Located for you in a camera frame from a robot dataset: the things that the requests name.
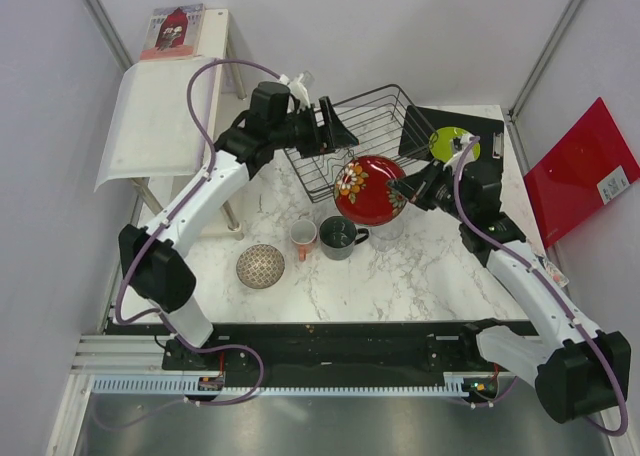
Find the orange pink mug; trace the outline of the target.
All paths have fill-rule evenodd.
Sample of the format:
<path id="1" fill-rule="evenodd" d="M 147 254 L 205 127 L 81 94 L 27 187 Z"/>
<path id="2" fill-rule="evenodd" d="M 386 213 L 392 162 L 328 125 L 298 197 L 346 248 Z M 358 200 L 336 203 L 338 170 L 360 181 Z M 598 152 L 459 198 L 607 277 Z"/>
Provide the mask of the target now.
<path id="1" fill-rule="evenodd" d="M 296 247 L 298 259 L 305 261 L 315 246 L 318 229 L 314 222 L 307 219 L 299 219 L 291 226 L 289 236 Z"/>

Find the clear octagonal glass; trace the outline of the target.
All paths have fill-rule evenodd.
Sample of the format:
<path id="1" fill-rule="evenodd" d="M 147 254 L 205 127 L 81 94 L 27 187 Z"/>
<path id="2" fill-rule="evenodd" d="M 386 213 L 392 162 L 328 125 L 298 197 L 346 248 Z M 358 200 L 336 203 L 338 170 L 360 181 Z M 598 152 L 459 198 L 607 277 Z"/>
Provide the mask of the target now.
<path id="1" fill-rule="evenodd" d="M 374 249 L 378 252 L 388 252 L 393 249 L 404 232 L 402 221 L 392 221 L 371 229 L 370 239 Z"/>

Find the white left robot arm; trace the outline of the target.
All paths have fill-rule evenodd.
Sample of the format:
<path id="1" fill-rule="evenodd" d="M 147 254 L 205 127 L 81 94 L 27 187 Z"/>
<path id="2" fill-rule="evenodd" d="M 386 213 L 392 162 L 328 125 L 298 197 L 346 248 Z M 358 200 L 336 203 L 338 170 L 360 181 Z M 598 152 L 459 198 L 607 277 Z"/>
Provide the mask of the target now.
<path id="1" fill-rule="evenodd" d="M 213 325 L 196 300 L 196 277 L 185 258 L 213 213 L 278 150 L 309 158 L 359 143 L 328 98 L 306 104 L 305 94 L 292 83 L 259 83 L 248 109 L 215 141 L 210 161 L 168 207 L 143 227 L 125 226 L 118 236 L 123 286 L 166 319 L 187 343 L 185 358 L 198 369 L 215 365 L 220 347 L 209 339 Z"/>

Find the lime green plate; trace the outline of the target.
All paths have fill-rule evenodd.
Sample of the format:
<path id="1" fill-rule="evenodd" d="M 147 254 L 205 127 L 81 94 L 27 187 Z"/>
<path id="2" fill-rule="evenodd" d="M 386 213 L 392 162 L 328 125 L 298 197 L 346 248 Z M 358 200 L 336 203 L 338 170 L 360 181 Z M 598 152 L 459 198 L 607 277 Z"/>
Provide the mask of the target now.
<path id="1" fill-rule="evenodd" d="M 463 150 L 464 143 L 468 143 L 473 134 L 466 129 L 446 126 L 437 129 L 429 136 L 429 156 L 432 161 L 443 163 L 451 160 L 455 154 Z"/>

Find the black wire dish rack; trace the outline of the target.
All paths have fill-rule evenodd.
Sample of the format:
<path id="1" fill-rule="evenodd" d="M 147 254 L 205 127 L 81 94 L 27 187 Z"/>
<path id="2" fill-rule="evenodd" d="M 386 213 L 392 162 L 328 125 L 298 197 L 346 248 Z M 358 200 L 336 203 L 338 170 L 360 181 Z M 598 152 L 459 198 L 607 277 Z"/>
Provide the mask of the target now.
<path id="1" fill-rule="evenodd" d="M 311 202 L 333 197 L 333 184 L 351 159 L 381 155 L 411 172 L 419 161 L 433 158 L 436 128 L 397 84 L 381 86 L 333 104 L 344 126 L 359 140 L 355 147 L 302 158 L 291 149 L 285 155 Z"/>

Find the red patterned white bowl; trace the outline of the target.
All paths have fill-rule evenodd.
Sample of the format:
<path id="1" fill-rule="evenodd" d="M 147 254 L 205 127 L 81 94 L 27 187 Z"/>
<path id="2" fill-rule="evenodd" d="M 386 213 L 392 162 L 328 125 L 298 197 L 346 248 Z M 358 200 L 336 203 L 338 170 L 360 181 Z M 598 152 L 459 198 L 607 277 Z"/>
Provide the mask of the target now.
<path id="1" fill-rule="evenodd" d="M 266 289 L 276 284 L 285 271 L 283 254 L 274 246 L 256 244 L 238 258 L 236 274 L 251 289 Z"/>

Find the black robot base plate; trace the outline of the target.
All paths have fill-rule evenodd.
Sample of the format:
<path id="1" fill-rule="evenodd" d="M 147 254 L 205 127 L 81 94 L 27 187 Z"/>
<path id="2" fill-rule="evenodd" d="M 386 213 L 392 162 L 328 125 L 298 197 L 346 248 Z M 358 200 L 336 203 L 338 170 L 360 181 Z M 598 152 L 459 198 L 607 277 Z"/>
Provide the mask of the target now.
<path id="1" fill-rule="evenodd" d="M 219 324 L 193 353 L 165 344 L 165 370 L 222 370 L 254 383 L 436 383 L 447 373 L 492 376 L 494 366 L 464 339 L 462 322 Z"/>

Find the dark red patterned bowl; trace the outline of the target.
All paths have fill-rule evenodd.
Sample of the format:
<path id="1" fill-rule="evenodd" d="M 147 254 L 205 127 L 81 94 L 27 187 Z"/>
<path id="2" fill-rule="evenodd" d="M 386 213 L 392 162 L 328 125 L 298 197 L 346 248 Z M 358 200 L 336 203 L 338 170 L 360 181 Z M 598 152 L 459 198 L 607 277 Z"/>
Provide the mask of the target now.
<path id="1" fill-rule="evenodd" d="M 394 161 L 380 155 L 351 159 L 335 177 L 333 199 L 342 216 L 355 224 L 381 226 L 401 214 L 406 199 L 388 182 L 406 176 Z"/>

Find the grey mug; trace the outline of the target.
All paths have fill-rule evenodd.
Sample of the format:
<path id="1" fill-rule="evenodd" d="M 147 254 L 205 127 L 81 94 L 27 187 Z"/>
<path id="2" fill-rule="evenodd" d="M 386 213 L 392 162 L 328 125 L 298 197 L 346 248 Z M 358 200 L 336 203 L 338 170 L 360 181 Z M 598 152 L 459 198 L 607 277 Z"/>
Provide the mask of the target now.
<path id="1" fill-rule="evenodd" d="M 358 228 L 342 216 L 328 217 L 319 228 L 322 252 L 333 261 L 342 261 L 350 257 L 355 246 L 366 241 L 369 236 L 367 228 Z"/>

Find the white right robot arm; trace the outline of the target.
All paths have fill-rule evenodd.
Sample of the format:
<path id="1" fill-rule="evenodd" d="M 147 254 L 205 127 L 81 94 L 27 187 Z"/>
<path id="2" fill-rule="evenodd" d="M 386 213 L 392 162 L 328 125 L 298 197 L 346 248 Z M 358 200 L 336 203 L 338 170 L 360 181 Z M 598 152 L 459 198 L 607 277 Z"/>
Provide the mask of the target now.
<path id="1" fill-rule="evenodd" d="M 508 370 L 534 388 L 558 423 L 617 407 L 619 426 L 607 433 L 623 435 L 629 425 L 630 344 L 590 320 L 539 264 L 524 233 L 501 209 L 501 165 L 432 160 L 387 186 L 424 211 L 439 209 L 457 219 L 465 248 L 516 300 L 539 336 L 530 341 L 499 322 L 482 322 L 458 344 L 460 362 L 473 370 L 489 362 Z"/>

